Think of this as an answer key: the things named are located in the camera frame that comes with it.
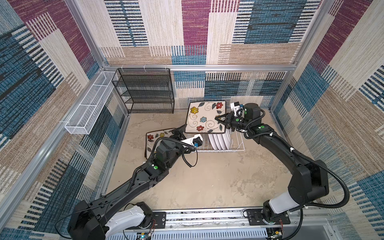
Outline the floral square plate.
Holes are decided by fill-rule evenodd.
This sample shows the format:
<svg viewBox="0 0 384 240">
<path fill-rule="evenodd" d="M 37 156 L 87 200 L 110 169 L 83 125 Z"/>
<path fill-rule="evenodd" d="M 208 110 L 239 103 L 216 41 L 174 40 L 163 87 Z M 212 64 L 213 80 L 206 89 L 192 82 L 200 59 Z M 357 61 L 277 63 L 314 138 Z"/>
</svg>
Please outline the floral square plate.
<svg viewBox="0 0 384 240">
<path fill-rule="evenodd" d="M 215 117 L 226 113 L 225 101 L 192 102 L 188 107 L 187 134 L 223 134 L 226 129 Z"/>
<path fill-rule="evenodd" d="M 174 128 L 146 133 L 146 159 L 155 158 L 162 162 L 177 159 L 183 146 L 170 139 L 180 140 Z"/>
</svg>

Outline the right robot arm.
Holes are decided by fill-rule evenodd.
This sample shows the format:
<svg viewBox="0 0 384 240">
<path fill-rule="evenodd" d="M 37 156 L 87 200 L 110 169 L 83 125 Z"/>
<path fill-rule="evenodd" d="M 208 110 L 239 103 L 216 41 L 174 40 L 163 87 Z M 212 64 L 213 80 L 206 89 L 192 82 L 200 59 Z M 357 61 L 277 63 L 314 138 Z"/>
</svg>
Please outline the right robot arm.
<svg viewBox="0 0 384 240">
<path fill-rule="evenodd" d="M 232 110 L 215 119 L 227 129 L 242 132 L 246 139 L 269 150 L 292 175 L 287 191 L 263 204 L 262 216 L 266 223 L 274 223 L 287 211 L 300 209 L 329 193 L 328 173 L 323 161 L 306 160 L 295 154 L 290 144 L 262 122 L 265 112 L 257 104 L 245 104 L 241 113 L 243 116 L 238 117 Z"/>
</svg>

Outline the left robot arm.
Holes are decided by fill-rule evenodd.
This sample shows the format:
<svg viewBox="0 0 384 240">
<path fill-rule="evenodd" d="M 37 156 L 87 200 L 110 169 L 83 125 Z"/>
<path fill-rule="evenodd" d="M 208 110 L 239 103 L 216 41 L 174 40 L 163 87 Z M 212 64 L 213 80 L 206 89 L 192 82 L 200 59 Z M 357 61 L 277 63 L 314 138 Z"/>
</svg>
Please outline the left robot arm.
<svg viewBox="0 0 384 240">
<path fill-rule="evenodd" d="M 121 209 L 162 181 L 179 158 L 196 152 L 203 144 L 200 134 L 186 138 L 184 130 L 185 126 L 181 126 L 172 130 L 171 136 L 157 138 L 149 158 L 115 190 L 90 203 L 79 202 L 67 228 L 71 239 L 105 240 L 128 228 L 149 227 L 153 212 L 144 202 Z"/>
</svg>

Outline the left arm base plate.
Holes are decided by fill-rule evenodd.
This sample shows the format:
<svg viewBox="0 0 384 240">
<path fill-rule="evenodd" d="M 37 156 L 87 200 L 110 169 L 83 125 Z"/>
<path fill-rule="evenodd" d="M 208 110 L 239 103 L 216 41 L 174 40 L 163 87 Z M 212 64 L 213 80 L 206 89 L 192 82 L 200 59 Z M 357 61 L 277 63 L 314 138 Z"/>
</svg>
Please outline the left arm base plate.
<svg viewBox="0 0 384 240">
<path fill-rule="evenodd" d="M 153 212 L 144 218 L 143 228 L 145 229 L 164 229 L 166 227 L 167 213 Z"/>
</svg>

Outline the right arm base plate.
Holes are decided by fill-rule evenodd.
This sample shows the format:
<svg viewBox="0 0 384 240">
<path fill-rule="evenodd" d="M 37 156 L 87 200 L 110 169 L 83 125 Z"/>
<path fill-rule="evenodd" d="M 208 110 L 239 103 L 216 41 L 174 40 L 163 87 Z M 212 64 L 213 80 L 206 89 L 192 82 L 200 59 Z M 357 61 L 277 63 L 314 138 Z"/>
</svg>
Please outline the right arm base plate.
<svg viewBox="0 0 384 240">
<path fill-rule="evenodd" d="M 287 212 L 275 214 L 273 211 L 263 208 L 245 209 L 243 216 L 248 219 L 250 226 L 289 225 L 291 223 Z"/>
</svg>

